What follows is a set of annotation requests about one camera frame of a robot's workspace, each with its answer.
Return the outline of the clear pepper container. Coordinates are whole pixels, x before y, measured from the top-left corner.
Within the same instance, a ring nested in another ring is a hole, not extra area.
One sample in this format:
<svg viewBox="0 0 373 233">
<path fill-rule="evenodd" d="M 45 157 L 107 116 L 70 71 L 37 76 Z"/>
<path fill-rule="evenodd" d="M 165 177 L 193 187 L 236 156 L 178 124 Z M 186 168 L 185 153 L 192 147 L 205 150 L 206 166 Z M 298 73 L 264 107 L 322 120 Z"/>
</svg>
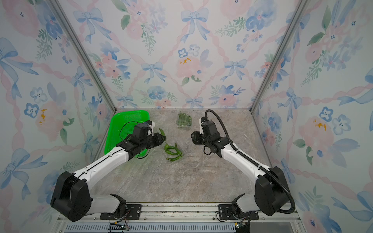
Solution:
<svg viewBox="0 0 373 233">
<path fill-rule="evenodd" d="M 166 153 L 166 160 L 174 162 L 181 159 L 184 156 L 184 153 L 179 148 L 177 143 L 174 144 L 165 144 L 163 148 Z"/>
<path fill-rule="evenodd" d="M 180 112 L 176 124 L 179 127 L 190 127 L 192 125 L 192 117 L 184 112 Z"/>
</svg>

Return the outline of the green plastic basket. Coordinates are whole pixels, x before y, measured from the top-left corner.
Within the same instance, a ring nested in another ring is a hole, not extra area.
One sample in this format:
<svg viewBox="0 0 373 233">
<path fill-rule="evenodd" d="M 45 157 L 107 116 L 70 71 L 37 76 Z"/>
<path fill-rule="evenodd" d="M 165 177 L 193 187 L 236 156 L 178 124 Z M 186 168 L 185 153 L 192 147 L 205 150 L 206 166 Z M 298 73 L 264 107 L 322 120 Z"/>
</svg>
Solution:
<svg viewBox="0 0 373 233">
<path fill-rule="evenodd" d="M 138 123 L 144 123 L 150 119 L 150 115 L 145 110 L 120 112 L 115 114 L 108 129 L 105 154 L 109 153 L 116 145 L 122 142 L 129 134 L 133 133 L 134 127 Z"/>
</svg>

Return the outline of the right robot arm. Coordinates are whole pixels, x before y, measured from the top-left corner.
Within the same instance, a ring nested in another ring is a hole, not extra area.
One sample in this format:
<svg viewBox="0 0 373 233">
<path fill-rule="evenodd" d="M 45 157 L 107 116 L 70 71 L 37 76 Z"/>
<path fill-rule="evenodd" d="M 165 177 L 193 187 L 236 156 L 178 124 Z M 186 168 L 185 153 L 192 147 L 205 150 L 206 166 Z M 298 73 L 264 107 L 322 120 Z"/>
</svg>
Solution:
<svg viewBox="0 0 373 233">
<path fill-rule="evenodd" d="M 270 168 L 259 163 L 219 133 L 206 136 L 196 131 L 191 134 L 191 139 L 193 144 L 203 145 L 211 153 L 233 164 L 254 183 L 254 193 L 242 194 L 231 202 L 237 218 L 243 218 L 252 211 L 261 211 L 268 216 L 276 212 L 292 214 L 295 211 L 294 198 L 279 167 Z"/>
</svg>

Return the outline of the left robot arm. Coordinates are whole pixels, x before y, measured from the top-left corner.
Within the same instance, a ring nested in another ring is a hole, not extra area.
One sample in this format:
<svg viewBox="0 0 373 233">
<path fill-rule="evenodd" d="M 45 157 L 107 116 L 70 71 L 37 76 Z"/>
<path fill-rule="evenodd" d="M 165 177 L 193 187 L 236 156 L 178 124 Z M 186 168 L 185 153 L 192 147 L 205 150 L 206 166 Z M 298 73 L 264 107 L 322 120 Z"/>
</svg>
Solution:
<svg viewBox="0 0 373 233">
<path fill-rule="evenodd" d="M 92 196 L 95 184 L 118 166 L 135 158 L 144 150 L 161 146 L 166 137 L 160 133 L 144 139 L 129 136 L 118 143 L 102 158 L 73 173 L 63 172 L 57 178 L 51 198 L 51 207 L 70 221 L 98 213 L 106 213 L 116 219 L 127 214 L 126 200 L 119 195 Z"/>
</svg>

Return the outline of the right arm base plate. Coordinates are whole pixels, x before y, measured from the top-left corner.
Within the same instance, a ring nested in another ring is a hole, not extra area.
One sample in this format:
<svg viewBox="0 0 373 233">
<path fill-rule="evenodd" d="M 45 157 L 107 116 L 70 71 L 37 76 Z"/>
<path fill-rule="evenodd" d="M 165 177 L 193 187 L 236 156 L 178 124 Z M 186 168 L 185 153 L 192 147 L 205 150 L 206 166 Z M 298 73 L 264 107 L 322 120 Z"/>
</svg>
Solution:
<svg viewBox="0 0 373 233">
<path fill-rule="evenodd" d="M 233 205 L 231 205 L 231 204 L 219 204 L 218 205 L 217 218 L 220 221 L 227 221 L 227 220 L 237 220 L 237 221 L 259 220 L 259 216 L 258 216 L 257 211 L 250 211 L 250 212 L 247 212 L 247 213 L 243 213 L 239 209 L 233 208 Z"/>
</svg>

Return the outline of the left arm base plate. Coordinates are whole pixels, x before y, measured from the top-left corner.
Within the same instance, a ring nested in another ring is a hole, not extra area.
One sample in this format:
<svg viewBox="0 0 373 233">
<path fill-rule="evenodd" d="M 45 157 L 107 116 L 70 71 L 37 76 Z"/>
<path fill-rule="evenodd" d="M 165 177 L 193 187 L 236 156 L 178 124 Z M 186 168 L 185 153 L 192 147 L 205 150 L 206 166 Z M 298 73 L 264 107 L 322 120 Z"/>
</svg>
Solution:
<svg viewBox="0 0 373 233">
<path fill-rule="evenodd" d="M 122 213 L 101 213 L 100 220 L 139 220 L 141 209 L 141 204 L 126 204 Z"/>
</svg>

